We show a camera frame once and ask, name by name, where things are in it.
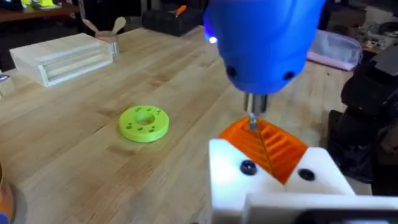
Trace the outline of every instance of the wooden spoon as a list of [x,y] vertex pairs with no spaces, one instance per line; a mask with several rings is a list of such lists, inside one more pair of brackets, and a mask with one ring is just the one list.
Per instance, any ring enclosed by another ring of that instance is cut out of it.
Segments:
[[126,19],[124,17],[119,17],[114,22],[112,33],[117,34],[126,25]]
[[88,19],[83,19],[83,23],[94,32],[99,32],[98,28]]

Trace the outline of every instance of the wooden box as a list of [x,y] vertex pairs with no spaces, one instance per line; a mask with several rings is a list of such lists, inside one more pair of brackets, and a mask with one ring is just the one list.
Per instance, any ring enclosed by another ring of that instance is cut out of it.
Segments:
[[18,72],[51,86],[113,62],[111,46],[77,34],[10,50]]

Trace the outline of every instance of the orange handle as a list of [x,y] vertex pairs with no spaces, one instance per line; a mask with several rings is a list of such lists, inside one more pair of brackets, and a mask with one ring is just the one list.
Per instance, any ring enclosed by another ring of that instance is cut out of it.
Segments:
[[181,15],[185,10],[187,10],[187,6],[186,5],[180,6],[177,9],[177,12],[175,12],[175,17],[178,17],[179,15]]

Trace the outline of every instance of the orange 3d printed part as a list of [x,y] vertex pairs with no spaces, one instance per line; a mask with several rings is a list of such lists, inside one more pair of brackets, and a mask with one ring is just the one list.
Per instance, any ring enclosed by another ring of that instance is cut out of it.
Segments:
[[220,138],[229,141],[253,162],[285,184],[307,146],[286,131],[259,119],[258,130],[249,129],[249,117],[226,128]]

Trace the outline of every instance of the yellow object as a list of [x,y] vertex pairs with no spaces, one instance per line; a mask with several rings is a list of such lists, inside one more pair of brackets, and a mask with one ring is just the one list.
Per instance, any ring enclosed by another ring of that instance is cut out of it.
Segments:
[[121,134],[135,142],[152,142],[169,130],[169,117],[155,106],[133,106],[119,118]]
[[42,7],[54,6],[52,0],[40,0],[39,5]]
[[30,5],[32,3],[31,0],[22,0],[23,4]]

